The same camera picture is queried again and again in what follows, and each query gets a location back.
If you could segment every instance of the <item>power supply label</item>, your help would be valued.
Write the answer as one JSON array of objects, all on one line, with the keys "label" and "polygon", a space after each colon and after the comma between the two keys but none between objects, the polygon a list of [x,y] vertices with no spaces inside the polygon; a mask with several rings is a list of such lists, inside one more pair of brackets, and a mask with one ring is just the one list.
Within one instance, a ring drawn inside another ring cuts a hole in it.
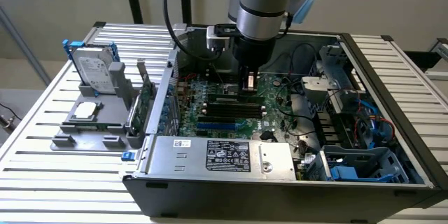
[{"label": "power supply label", "polygon": [[251,172],[248,142],[207,141],[207,170],[220,172]]}]

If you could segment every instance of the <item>black cable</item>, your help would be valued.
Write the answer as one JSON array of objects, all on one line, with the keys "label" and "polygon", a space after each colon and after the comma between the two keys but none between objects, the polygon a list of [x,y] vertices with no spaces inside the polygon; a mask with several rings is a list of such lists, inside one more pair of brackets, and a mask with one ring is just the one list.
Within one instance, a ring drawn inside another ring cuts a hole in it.
[{"label": "black cable", "polygon": [[163,0],[163,18],[165,20],[165,25],[167,25],[167,29],[168,29],[168,32],[169,32],[169,35],[171,35],[171,38],[176,44],[176,46],[181,49],[181,51],[189,55],[191,57],[199,59],[199,60],[203,60],[203,61],[213,61],[216,60],[220,55],[217,55],[216,57],[213,58],[204,58],[201,56],[197,56],[195,54],[192,54],[188,49],[183,46],[183,44],[180,43],[177,37],[176,37],[176,34],[175,34],[175,31],[173,31],[173,27],[171,25],[171,21],[169,21],[169,15],[168,15],[168,0]]},{"label": "black cable", "polygon": [[[280,95],[283,89],[284,89],[287,86],[289,86],[289,85],[295,85],[296,83],[300,83],[300,81],[296,81],[296,82],[292,82],[292,83],[289,83],[289,84],[285,84],[285,85],[280,88],[280,90],[279,90],[279,92],[277,92],[277,95],[276,95],[276,97],[275,97],[275,100],[277,100],[279,95]],[[283,115],[292,116],[292,117],[295,117],[295,118],[305,118],[305,119],[308,119],[311,122],[313,122],[313,120],[312,120],[308,116],[289,114],[289,113],[284,112],[284,111],[280,109],[277,103],[276,103],[275,105],[276,105],[277,110],[280,111],[280,113],[281,113]]]},{"label": "black cable", "polygon": [[0,106],[4,107],[7,110],[9,110],[12,112],[12,114],[15,115],[15,117],[21,121],[21,118],[17,116],[17,114],[15,113],[15,111],[9,107],[4,106],[1,103],[0,103]]},{"label": "black cable", "polygon": [[267,70],[269,67],[272,67],[272,65],[279,61],[279,59],[281,58],[281,56],[288,56],[289,54],[287,52],[283,52],[281,54],[279,54],[277,58],[275,58],[273,61],[271,61],[269,65],[267,65],[265,67],[263,67],[263,70]]},{"label": "black cable", "polygon": [[300,43],[300,44],[297,44],[296,45],[296,47],[295,47],[295,49],[293,49],[293,51],[292,51],[292,54],[291,54],[291,65],[289,65],[289,70],[292,69],[295,69],[295,63],[293,63],[293,56],[295,56],[295,53],[296,53],[296,50],[297,50],[297,48],[300,48],[301,46],[309,46],[311,47],[311,49],[313,50],[313,52],[315,52],[315,62],[317,62],[317,50],[316,50],[316,48],[313,47],[313,45],[311,45],[309,43]]},{"label": "black cable", "polygon": [[287,25],[287,28],[283,31],[283,34],[276,37],[276,39],[283,39],[288,34],[288,31],[289,31],[289,28],[291,28],[291,25],[292,25],[292,15],[289,13],[288,13],[288,18],[287,18],[287,24],[285,25]]},{"label": "black cable", "polygon": [[309,131],[309,132],[303,133],[303,134],[292,134],[292,133],[289,132],[291,125],[292,125],[292,123],[289,123],[289,124],[288,124],[288,127],[287,127],[287,132],[288,132],[288,134],[289,134],[291,136],[305,136],[305,135],[308,135],[308,134],[311,134],[311,133],[316,133],[316,131]]}]

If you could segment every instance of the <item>blue release tab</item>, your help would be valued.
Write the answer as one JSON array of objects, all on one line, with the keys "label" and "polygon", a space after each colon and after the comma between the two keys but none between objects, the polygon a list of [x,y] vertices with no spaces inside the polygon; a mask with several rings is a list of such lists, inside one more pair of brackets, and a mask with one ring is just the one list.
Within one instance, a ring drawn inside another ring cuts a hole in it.
[{"label": "blue release tab", "polygon": [[72,41],[71,43],[71,47],[83,47],[84,45],[84,41]]},{"label": "blue release tab", "polygon": [[123,162],[135,161],[135,153],[133,152],[123,152],[121,161]]},{"label": "blue release tab", "polygon": [[335,180],[341,181],[357,181],[357,174],[355,167],[351,166],[336,166],[331,169],[331,176]]}]

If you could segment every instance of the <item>gray plastic bracket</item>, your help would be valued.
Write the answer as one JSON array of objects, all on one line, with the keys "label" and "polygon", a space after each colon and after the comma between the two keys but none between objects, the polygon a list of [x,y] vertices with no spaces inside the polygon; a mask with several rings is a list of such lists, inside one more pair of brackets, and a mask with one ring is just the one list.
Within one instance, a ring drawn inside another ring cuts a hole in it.
[{"label": "gray plastic bracket", "polygon": [[81,91],[81,95],[84,97],[93,97],[95,96],[95,90],[92,89],[91,86],[79,86],[79,91]]},{"label": "gray plastic bracket", "polygon": [[103,138],[103,144],[105,147],[124,147],[120,136],[105,135]]},{"label": "gray plastic bracket", "polygon": [[124,63],[112,62],[109,66],[111,79],[117,97],[123,98],[124,106],[129,110],[132,104],[132,84],[124,76]]},{"label": "gray plastic bracket", "polygon": [[124,133],[124,125],[121,125],[121,126],[108,126],[107,131],[111,134],[123,134]]},{"label": "gray plastic bracket", "polygon": [[143,141],[144,141],[144,132],[140,132],[137,134],[137,136],[131,136],[129,133],[127,132],[125,133],[125,137],[128,139],[128,142],[129,142],[129,145],[132,148],[140,148],[141,147],[141,144],[143,144]]},{"label": "gray plastic bracket", "polygon": [[53,136],[51,139],[56,146],[73,146],[75,145],[75,139],[68,134],[59,134]]},{"label": "gray plastic bracket", "polygon": [[61,124],[59,127],[64,133],[77,133],[76,125]]}]

